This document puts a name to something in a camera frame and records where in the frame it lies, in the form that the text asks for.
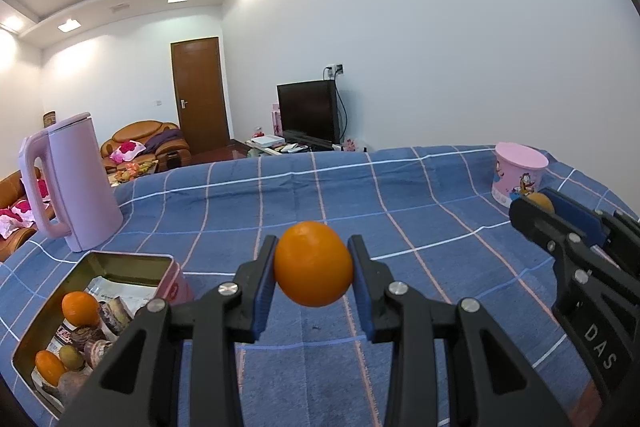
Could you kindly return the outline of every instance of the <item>pink bucket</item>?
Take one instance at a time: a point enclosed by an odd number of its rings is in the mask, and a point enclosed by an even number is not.
[[[506,207],[519,196],[535,192],[542,172],[549,165],[543,153],[518,143],[498,143],[495,155],[497,162],[491,194]]]

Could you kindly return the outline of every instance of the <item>sofa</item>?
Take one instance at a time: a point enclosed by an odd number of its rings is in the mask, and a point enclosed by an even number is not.
[[[36,177],[42,177],[40,169],[34,167]],[[0,208],[11,208],[18,201],[27,199],[27,195],[22,186],[22,174],[20,171],[14,172],[8,178],[0,181]],[[50,204],[46,210],[47,217],[53,219],[56,214],[53,205]],[[4,263],[9,256],[20,248],[24,242],[36,233],[37,228],[33,225],[29,229],[19,229],[12,233],[7,239],[0,236],[0,261]]]
[[[149,138],[160,134],[169,129],[178,129],[175,123],[159,122],[156,120],[143,120],[130,123],[117,131],[110,140],[107,140],[100,147],[100,155],[102,156],[102,164],[108,173],[116,170],[124,169],[124,164],[118,165],[109,156],[120,147],[124,142],[133,140],[140,143],[146,143]],[[148,161],[158,160],[158,168],[156,172],[163,172],[168,169],[167,161],[173,158],[176,165],[184,167],[191,164],[191,152],[189,144],[183,138],[170,140],[163,143],[154,154],[142,154],[133,159],[135,163],[144,163]]]

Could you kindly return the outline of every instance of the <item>black flat screen tv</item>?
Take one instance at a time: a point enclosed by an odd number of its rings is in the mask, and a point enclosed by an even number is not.
[[[340,142],[334,80],[313,80],[278,86],[283,133]]]

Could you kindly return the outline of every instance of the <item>purple cloth on sofa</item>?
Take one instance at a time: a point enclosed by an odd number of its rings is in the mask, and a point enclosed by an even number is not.
[[[156,134],[146,141],[146,149],[143,150],[141,154],[153,154],[163,143],[177,140],[178,138],[183,138],[180,129],[167,129],[166,131],[162,131],[162,133]]]

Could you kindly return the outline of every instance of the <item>white lettering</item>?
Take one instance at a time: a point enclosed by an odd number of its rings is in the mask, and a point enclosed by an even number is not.
[[[594,351],[598,352],[598,358],[600,358],[602,356],[602,352],[604,351],[604,348],[606,346],[607,346],[607,341],[604,341],[603,343],[600,343],[596,347],[593,348]]]
[[[615,353],[611,353],[609,355],[609,358],[607,360],[605,360],[602,365],[604,366],[605,369],[610,369],[610,367],[613,365],[613,363],[618,359],[618,357],[616,357]]]
[[[591,327],[584,334],[584,338],[591,342],[598,335],[598,327],[595,324],[592,324]]]

